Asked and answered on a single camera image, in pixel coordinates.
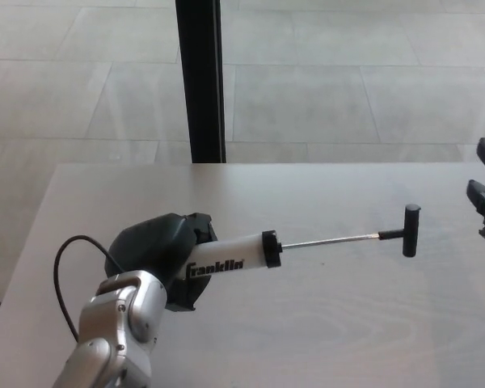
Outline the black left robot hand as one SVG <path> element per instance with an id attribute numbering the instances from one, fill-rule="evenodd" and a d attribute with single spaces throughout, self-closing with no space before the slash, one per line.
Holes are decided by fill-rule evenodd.
<path id="1" fill-rule="evenodd" d="M 107 277 L 135 270 L 157 277 L 167 291 L 166 308 L 174 312 L 194 311 L 194 303 L 205 291 L 210 277 L 189 279 L 179 273 L 194 248 L 217 240 L 208 214 L 168 213 L 122 230 L 108 252 L 120 265 L 106 262 Z"/>

